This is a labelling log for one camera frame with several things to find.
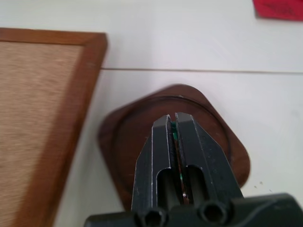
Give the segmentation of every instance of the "red object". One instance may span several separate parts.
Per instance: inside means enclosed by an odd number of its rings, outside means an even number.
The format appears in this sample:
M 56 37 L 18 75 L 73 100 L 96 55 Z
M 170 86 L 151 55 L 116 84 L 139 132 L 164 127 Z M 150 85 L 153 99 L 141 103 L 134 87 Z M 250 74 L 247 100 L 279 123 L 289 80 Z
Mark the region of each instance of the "red object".
M 303 21 L 303 0 L 253 0 L 259 16 Z

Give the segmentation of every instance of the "black metal jaw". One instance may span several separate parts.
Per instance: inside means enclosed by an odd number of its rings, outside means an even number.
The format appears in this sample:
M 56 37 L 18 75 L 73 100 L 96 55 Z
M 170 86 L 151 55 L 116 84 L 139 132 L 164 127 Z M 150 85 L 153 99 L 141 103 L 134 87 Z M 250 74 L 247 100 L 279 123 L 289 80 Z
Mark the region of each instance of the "black metal jaw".
M 303 227 L 288 194 L 244 199 L 221 147 L 186 113 L 155 121 L 136 163 L 132 212 L 91 216 L 86 227 Z

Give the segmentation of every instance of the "white table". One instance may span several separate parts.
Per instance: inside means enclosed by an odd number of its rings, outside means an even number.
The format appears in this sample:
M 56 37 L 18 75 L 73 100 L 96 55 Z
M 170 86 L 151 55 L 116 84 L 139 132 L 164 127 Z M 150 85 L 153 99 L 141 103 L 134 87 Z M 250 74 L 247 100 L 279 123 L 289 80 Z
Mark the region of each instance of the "white table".
M 246 147 L 244 196 L 288 192 L 303 205 L 302 23 L 255 19 L 249 0 L 2 0 L 0 26 L 108 33 L 107 70 L 55 227 L 123 209 L 98 127 L 112 110 L 175 83 L 199 89 Z

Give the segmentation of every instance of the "round wooden tray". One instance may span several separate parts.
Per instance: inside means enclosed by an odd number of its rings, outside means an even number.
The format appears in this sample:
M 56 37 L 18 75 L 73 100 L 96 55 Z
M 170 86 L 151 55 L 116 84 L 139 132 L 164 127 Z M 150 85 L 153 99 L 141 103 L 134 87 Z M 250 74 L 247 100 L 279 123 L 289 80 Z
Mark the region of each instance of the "round wooden tray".
M 176 112 L 193 115 L 222 147 L 238 184 L 246 182 L 250 160 L 239 139 L 200 91 L 175 85 L 112 112 L 100 128 L 99 145 L 125 209 L 131 206 L 136 160 L 153 122 L 167 114 L 174 121 Z

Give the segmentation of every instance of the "brown wooden frame border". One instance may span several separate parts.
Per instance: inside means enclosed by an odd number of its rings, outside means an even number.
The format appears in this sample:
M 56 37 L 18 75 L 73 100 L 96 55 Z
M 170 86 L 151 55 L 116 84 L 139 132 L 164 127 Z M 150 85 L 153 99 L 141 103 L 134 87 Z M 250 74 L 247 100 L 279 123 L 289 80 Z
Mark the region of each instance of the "brown wooden frame border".
M 41 159 L 13 224 L 14 227 L 50 227 L 105 57 L 107 38 L 104 33 L 0 28 L 0 42 L 83 46 Z M 58 128 L 72 133 L 59 134 Z

